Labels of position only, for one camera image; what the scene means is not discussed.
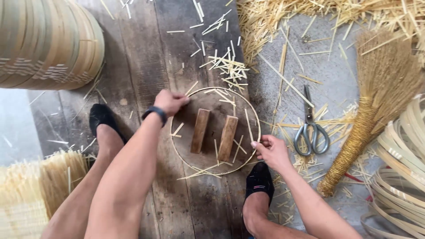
black shoe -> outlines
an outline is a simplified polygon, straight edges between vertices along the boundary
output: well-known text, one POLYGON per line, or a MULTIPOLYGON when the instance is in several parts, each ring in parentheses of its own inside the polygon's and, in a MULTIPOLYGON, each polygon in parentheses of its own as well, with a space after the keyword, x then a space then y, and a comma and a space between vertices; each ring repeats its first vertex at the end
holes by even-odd
POLYGON ((257 163, 253 168, 248 177, 246 177, 246 192, 245 200, 249 195, 256 192, 265 192, 269 195, 269 207, 272 203, 273 194, 275 187, 273 186, 272 175, 270 174, 269 167, 264 162, 257 163))
POLYGON ((93 136, 97 137, 96 129, 100 124, 106 124, 118 133, 124 144, 127 143, 127 140, 119 131, 118 125, 116 124, 116 121, 113 118, 112 110, 108 106, 102 104, 94 104, 90 109, 89 124, 93 136))

scissor handle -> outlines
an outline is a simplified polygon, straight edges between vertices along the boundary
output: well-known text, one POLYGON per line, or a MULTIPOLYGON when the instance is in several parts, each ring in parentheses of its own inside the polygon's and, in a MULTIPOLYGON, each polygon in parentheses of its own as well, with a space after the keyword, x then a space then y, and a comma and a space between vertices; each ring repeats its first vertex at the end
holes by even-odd
POLYGON ((307 123, 305 123, 303 126, 301 126, 300 129, 297 132, 297 135, 295 136, 295 139, 294 139, 295 151, 301 156, 309 156, 310 154, 312 154, 312 144, 310 143, 309 134, 307 132, 308 127, 309 127, 309 125, 307 123), (304 140, 307 144, 307 152, 306 153, 301 152, 300 148, 298 147, 298 141, 301 140, 301 135, 304 136, 304 140))
POLYGON ((328 133, 326 133, 326 131, 322 128, 322 126, 317 125, 316 123, 312 123, 311 126, 313 126, 313 143, 312 143, 313 152, 315 154, 323 154, 328 150, 329 144, 330 144, 328 133), (325 138, 325 146, 320 151, 317 150, 317 146, 318 146, 317 137, 319 136, 319 132, 322 133, 323 137, 325 138))

wrapped broom handle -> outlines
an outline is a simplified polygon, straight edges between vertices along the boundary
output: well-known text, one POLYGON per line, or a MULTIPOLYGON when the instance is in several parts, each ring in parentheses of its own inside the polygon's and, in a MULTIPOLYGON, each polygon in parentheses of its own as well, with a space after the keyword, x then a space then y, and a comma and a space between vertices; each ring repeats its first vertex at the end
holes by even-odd
POLYGON ((334 188, 339 180, 369 143, 371 131, 376 123, 373 119, 377 112, 372 108, 372 103, 371 97, 360 97, 359 109, 351 133, 325 178, 317 185, 317 191, 322 196, 333 196, 334 188))

person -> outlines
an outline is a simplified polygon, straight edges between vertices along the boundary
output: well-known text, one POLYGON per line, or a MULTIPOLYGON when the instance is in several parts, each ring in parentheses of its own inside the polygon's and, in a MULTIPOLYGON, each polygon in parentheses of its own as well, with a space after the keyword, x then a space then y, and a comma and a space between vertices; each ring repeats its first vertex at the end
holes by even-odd
MULTIPOLYGON (((95 104, 90 128, 99 144, 93 167, 57 209, 42 238, 137 238, 146 195, 156 172, 156 150, 163 118, 189 102, 183 94, 162 90, 155 99, 159 109, 145 119, 128 142, 119 132, 112 112, 95 104)), ((247 177, 243 219, 257 239, 359 239, 361 236, 298 175, 285 142, 263 135, 252 142, 257 158, 247 177), (308 234, 267 219, 274 188, 269 167, 285 180, 308 234)))

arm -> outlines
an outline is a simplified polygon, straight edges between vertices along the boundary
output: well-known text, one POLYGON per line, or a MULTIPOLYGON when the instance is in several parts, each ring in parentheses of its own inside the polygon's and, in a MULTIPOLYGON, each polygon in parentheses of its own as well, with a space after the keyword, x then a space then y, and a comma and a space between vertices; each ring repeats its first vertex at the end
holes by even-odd
POLYGON ((263 135, 262 144, 253 142, 257 158, 276 170, 288 185, 307 232, 319 239, 361 239, 360 234, 338 215, 298 174, 288 157, 283 139, 263 135))
MULTIPOLYGON (((170 117, 188 102, 183 94, 162 90, 154 105, 170 117)), ((161 128, 160 116, 150 113, 113 159, 94 194, 85 238, 137 238, 161 128)))

